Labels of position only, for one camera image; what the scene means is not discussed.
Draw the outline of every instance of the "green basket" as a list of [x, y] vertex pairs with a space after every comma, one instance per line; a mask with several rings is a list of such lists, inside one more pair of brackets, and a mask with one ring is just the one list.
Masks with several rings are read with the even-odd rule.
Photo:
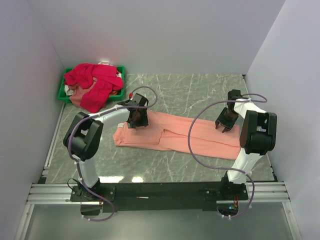
[[[62, 81], [61, 81], [61, 84], [60, 84], [59, 93], [58, 93], [58, 99], [62, 100], [65, 104], [71, 104], [72, 103], [70, 98], [69, 98], [69, 96], [67, 96], [66, 93], [65, 93], [65, 85], [64, 85], [64, 82], [65, 82], [64, 75], [67, 72], [70, 72], [72, 69], [74, 69], [74, 68], [73, 67], [69, 67], [69, 68], [66, 68], [64, 70], [64, 73], [62, 75]], [[117, 95], [110, 95], [109, 96], [108, 101], [111, 101], [111, 102], [122, 101], [124, 99], [124, 95], [125, 95], [125, 67], [124, 66], [117, 66], [116, 69], [118, 70], [119, 73], [122, 74], [121, 77], [122, 77], [122, 80], [123, 80], [123, 88], [120, 91], [118, 91]]]

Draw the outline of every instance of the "marble table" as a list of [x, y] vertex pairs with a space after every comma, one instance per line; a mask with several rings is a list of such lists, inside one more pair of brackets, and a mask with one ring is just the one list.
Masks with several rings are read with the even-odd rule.
[[[182, 117], [195, 117], [210, 103], [225, 100], [228, 91], [239, 89], [247, 93], [243, 76], [240, 74], [128, 74], [125, 79], [126, 94], [139, 86], [149, 86], [156, 90], [159, 99], [152, 111]], [[153, 93], [140, 89], [150, 103]], [[115, 102], [108, 102], [110, 108]], [[224, 105], [215, 105], [201, 116], [215, 121]], [[50, 159], [47, 184], [65, 184], [69, 178], [77, 178], [74, 162], [63, 146], [63, 138], [76, 113], [84, 111], [72, 104], [64, 107], [56, 145]], [[224, 170], [212, 170], [199, 165], [190, 154], [175, 151], [158, 151], [132, 147], [116, 147], [112, 135], [117, 126], [102, 133], [99, 150], [95, 155], [97, 173], [101, 182], [199, 182], [220, 181]], [[204, 163], [217, 167], [231, 167], [233, 160], [204, 157]], [[252, 171], [255, 181], [273, 181], [270, 161], [264, 156]]]

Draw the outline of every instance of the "metal bar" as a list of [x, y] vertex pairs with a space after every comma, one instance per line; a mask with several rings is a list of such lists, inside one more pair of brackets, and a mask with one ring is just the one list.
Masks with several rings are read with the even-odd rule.
[[[247, 184], [247, 189], [249, 190], [248, 194], [250, 195], [252, 191], [251, 183]], [[80, 204], [81, 202], [70, 202], [71, 191], [72, 190], [66, 184], [33, 184], [26, 204]], [[255, 183], [253, 202], [282, 203], [290, 202], [290, 198], [283, 182], [257, 182]]]
[[24, 240], [25, 239], [34, 207], [35, 207], [35, 205], [33, 205], [33, 204], [30, 204], [30, 205], [26, 204], [25, 205], [18, 229], [17, 229], [15, 237], [14, 237], [15, 240]]
[[293, 240], [302, 240], [303, 238], [300, 233], [299, 225], [298, 225], [296, 216], [293, 212], [291, 202], [283, 202], [282, 205], [283, 205], [285, 216], [288, 221], [289, 228], [290, 228], [290, 231], [292, 234], [292, 239]]
[[46, 156], [44, 167], [50, 167], [52, 154], [53, 154], [53, 152], [55, 150], [55, 147], [56, 147], [56, 144], [57, 144], [57, 134], [58, 134], [58, 132], [60, 130], [60, 126], [61, 126], [60, 123], [61, 123], [62, 113], [64, 112], [64, 109], [65, 109], [65, 103], [63, 103], [62, 106], [61, 106], [60, 114], [59, 114], [58, 121], [57, 121], [56, 126], [55, 126], [55, 130], [54, 130], [53, 137], [52, 137], [52, 140], [51, 140], [51, 144], [50, 144], [50, 148], [49, 148], [49, 151], [48, 151], [48, 155]]

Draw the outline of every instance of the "red cloth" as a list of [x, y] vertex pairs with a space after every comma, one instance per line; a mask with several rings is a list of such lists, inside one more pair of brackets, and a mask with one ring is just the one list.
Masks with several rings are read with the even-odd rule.
[[91, 113], [97, 113], [105, 106], [110, 93], [122, 89], [124, 82], [117, 76], [116, 66], [103, 64], [82, 63], [64, 74], [68, 86], [79, 84], [83, 89], [92, 86], [93, 78], [97, 78], [97, 82], [83, 95], [80, 106]]

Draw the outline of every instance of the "table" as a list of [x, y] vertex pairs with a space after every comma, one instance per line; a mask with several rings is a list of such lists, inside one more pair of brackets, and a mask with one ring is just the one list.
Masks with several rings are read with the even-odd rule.
[[[232, 89], [247, 93], [240, 74], [128, 74], [125, 79], [125, 94], [139, 86], [156, 90], [159, 99], [152, 111], [182, 117], [195, 117], [205, 106], [227, 99]], [[137, 91], [145, 95], [150, 103], [153, 93], [148, 89]], [[106, 108], [115, 102], [106, 104]], [[223, 109], [215, 105], [201, 115], [201, 119], [215, 121]], [[69, 178], [77, 178], [74, 161], [69, 158], [63, 138], [76, 113], [86, 112], [72, 104], [64, 106], [60, 126], [55, 136], [55, 147], [50, 158], [47, 184], [65, 184]], [[112, 135], [117, 126], [104, 129], [95, 164], [102, 183], [130, 182], [200, 182], [220, 181], [224, 170], [212, 170], [199, 165], [190, 154], [175, 151], [158, 151], [133, 147], [116, 147]], [[199, 156], [206, 164], [216, 167], [231, 167], [233, 160]], [[262, 157], [252, 170], [254, 181], [274, 181], [268, 156]]]

